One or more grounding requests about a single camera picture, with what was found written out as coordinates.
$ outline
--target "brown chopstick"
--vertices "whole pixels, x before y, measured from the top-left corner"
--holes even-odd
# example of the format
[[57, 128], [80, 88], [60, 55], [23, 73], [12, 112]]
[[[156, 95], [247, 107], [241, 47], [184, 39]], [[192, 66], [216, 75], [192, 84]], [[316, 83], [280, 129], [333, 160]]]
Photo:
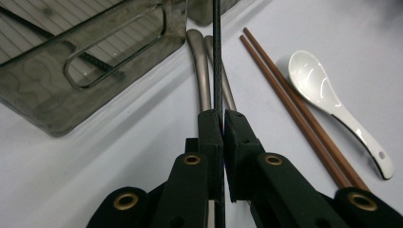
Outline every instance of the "brown chopstick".
[[250, 31], [247, 28], [245, 28], [243, 31], [255, 49], [258, 51], [260, 57], [273, 71], [276, 79], [243, 36], [240, 37], [242, 43], [245, 45], [259, 66], [260, 70], [263, 72], [269, 84], [278, 94], [279, 98], [297, 123], [297, 126], [300, 128], [310, 145], [316, 151], [317, 156], [328, 170], [336, 185], [339, 188], [354, 186], [369, 191], [367, 185], [358, 176], [356, 171], [354, 171], [353, 167], [347, 162], [300, 97], [286, 82], [278, 68], [270, 60], [269, 56], [264, 52]]

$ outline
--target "spoon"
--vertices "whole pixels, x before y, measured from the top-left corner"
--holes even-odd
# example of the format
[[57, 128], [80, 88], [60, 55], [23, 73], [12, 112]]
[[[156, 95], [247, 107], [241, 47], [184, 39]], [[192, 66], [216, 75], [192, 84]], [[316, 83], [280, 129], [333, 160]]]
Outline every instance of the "spoon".
[[291, 82], [297, 91], [308, 102], [347, 126], [371, 154], [382, 178], [390, 179], [394, 173], [391, 158], [340, 102], [320, 61], [310, 52], [300, 50], [291, 56], [288, 70]]

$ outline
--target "spoon bowl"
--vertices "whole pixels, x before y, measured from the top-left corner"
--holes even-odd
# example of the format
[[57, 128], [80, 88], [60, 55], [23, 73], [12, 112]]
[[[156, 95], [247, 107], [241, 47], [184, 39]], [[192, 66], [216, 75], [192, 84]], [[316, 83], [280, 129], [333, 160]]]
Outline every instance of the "spoon bowl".
[[371, 154], [382, 178], [390, 179], [394, 173], [391, 158], [338, 99], [320, 61], [310, 52], [300, 50], [291, 56], [288, 70], [302, 97], [347, 126]]

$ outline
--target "silver spoon handle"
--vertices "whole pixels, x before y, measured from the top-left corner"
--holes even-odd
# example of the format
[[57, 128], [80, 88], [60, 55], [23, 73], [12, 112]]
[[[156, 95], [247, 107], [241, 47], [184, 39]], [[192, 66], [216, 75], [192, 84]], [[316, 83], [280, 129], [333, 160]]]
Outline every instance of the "silver spoon handle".
[[342, 105], [335, 108], [332, 114], [339, 121], [345, 124], [364, 144], [373, 157], [383, 179], [387, 180], [393, 176], [394, 165], [391, 157], [386, 153], [377, 140], [362, 126], [358, 120]]
[[[210, 59], [210, 63], [214, 62], [213, 56], [213, 37], [212, 36], [205, 36], [204, 37], [205, 46], [207, 47], [207, 54], [208, 58]], [[221, 76], [222, 76], [222, 92], [224, 95], [224, 99], [228, 104], [228, 108], [231, 110], [236, 111], [237, 108], [235, 107], [234, 98], [232, 96], [231, 87], [228, 83], [228, 78], [225, 72], [224, 64], [221, 65]]]
[[186, 40], [192, 52], [199, 87], [200, 110], [203, 112], [211, 109], [208, 62], [204, 41], [202, 34], [195, 29], [190, 29], [186, 32]]

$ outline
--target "white tabletop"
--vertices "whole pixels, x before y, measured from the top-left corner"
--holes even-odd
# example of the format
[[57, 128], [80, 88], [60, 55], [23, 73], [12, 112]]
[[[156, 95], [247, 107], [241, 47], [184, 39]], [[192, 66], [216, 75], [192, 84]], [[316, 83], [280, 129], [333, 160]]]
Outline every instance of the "white tabletop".
[[[341, 102], [392, 157], [376, 173], [357, 139], [311, 107], [369, 188], [403, 214], [403, 4], [391, 1], [242, 0], [222, 17], [222, 59], [238, 111], [268, 152], [286, 156], [317, 191], [336, 185], [240, 42], [248, 27], [288, 76], [291, 54], [322, 62]], [[211, 27], [198, 28], [204, 35]], [[61, 138], [0, 105], [0, 227], [85, 227], [112, 191], [166, 181], [186, 138], [197, 137], [196, 78], [183, 45]], [[228, 227], [256, 227], [245, 202], [226, 205]]]

